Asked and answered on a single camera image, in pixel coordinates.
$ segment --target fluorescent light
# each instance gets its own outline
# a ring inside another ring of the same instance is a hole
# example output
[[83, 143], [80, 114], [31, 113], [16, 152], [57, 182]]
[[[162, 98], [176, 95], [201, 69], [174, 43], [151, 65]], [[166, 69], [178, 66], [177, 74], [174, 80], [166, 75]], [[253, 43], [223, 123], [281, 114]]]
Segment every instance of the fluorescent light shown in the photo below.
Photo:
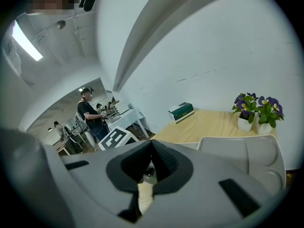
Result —
[[17, 21], [13, 28], [13, 37], [18, 42], [19, 45], [29, 53], [36, 61], [39, 61], [43, 56], [37, 51], [36, 48], [32, 45], [29, 39], [25, 36]]

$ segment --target black slot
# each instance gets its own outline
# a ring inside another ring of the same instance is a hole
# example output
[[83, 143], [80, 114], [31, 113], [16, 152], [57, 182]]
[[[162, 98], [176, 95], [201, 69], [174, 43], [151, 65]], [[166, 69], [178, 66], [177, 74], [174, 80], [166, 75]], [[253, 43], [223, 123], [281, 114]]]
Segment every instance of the black slot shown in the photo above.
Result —
[[218, 183], [243, 217], [250, 215], [260, 208], [253, 198], [234, 180], [226, 179]]
[[78, 167], [82, 167], [84, 165], [88, 165], [89, 162], [87, 161], [77, 161], [77, 162], [74, 162], [74, 163], [69, 163], [69, 164], [66, 164], [66, 169], [69, 171], [71, 169], [75, 169], [75, 168], [78, 168]]

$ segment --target table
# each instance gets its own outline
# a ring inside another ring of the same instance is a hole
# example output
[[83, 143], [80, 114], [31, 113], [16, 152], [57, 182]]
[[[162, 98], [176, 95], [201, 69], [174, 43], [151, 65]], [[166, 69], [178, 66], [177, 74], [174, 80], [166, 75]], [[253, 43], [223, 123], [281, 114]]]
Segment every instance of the table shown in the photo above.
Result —
[[[257, 136], [256, 120], [247, 133], [238, 129], [239, 114], [232, 112], [218, 112], [195, 110], [195, 112], [178, 123], [170, 122], [152, 139], [171, 143], [199, 142], [202, 137], [245, 137]], [[270, 135], [277, 138], [276, 130]]]
[[62, 143], [62, 145], [60, 147], [56, 147], [56, 150], [57, 150], [57, 153], [64, 150], [67, 153], [67, 155], [70, 155], [70, 153], [66, 150], [66, 144], [65, 143]]
[[81, 140], [82, 140], [84, 143], [86, 143], [85, 140], [83, 139], [83, 137], [81, 136], [81, 132], [82, 132], [82, 129], [81, 129], [80, 127], [77, 127], [77, 128], [75, 128], [75, 129], [72, 131], [72, 134], [73, 134], [74, 136], [78, 135], [78, 136], [81, 138]]
[[133, 127], [136, 129], [136, 126], [134, 125], [135, 122], [138, 123], [138, 125], [140, 126], [140, 128], [142, 129], [144, 135], [146, 136], [146, 138], [148, 139], [149, 136], [145, 130], [145, 128], [143, 127], [140, 119], [144, 118], [144, 116], [138, 112], [135, 109], [129, 109], [128, 111], [126, 111], [125, 113], [119, 115], [120, 119], [118, 119], [117, 121], [110, 123], [109, 120], [105, 120], [105, 122], [108, 124], [108, 127], [111, 130], [113, 130], [115, 127], [121, 127], [123, 129], [126, 129], [127, 127], [133, 125]]

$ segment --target white table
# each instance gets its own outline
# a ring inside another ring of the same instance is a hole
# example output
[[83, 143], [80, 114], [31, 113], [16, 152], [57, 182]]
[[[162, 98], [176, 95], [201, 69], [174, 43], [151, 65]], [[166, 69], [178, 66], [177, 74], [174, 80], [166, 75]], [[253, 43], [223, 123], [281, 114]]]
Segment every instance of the white table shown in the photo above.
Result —
[[133, 125], [133, 127], [136, 129], [136, 126], [134, 125], [135, 122], [138, 123], [138, 125], [140, 126], [140, 128], [142, 129], [144, 135], [146, 136], [146, 138], [148, 139], [149, 136], [145, 130], [145, 128], [143, 127], [140, 119], [144, 118], [144, 116], [139, 113], [137, 110], [134, 109], [129, 109], [128, 111], [126, 111], [125, 113], [119, 115], [120, 119], [118, 119], [117, 121], [110, 123], [108, 120], [106, 120], [105, 122], [108, 124], [108, 127], [111, 130], [113, 130], [115, 127], [121, 127], [123, 129], [126, 129], [127, 127]]
[[85, 140], [83, 139], [83, 137], [80, 134], [81, 132], [82, 132], [82, 129], [80, 127], [77, 127], [72, 131], [72, 134], [74, 136], [78, 135], [81, 138], [81, 140], [85, 143]]
[[60, 151], [64, 150], [67, 155], [70, 155], [70, 153], [66, 150], [66, 145], [65, 143], [62, 143], [62, 142], [57, 142], [54, 147], [56, 148], [57, 150], [57, 153], [59, 153]]

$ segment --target ceiling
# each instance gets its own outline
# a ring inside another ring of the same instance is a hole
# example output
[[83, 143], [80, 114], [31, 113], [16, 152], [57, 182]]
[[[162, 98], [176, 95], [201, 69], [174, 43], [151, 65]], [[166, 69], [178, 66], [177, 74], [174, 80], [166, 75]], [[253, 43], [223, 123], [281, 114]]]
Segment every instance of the ceiling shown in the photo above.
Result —
[[[29, 86], [49, 67], [65, 67], [72, 59], [96, 55], [95, 5], [89, 12], [78, 5], [61, 14], [23, 14], [17, 18], [21, 29], [43, 56], [37, 62], [15, 43], [21, 60], [21, 77]], [[56, 28], [60, 20], [66, 22], [63, 29]]]
[[[101, 83], [100, 78], [93, 80], [82, 87], [92, 87], [94, 89], [94, 95], [99, 95], [104, 93], [105, 89]], [[40, 132], [41, 127], [46, 124], [46, 122], [56, 115], [58, 112], [62, 111], [67, 106], [73, 104], [76, 105], [80, 100], [80, 92], [78, 89], [70, 92], [66, 96], [62, 97], [59, 101], [51, 105], [39, 118], [27, 129], [27, 132], [31, 135], [37, 136]]]

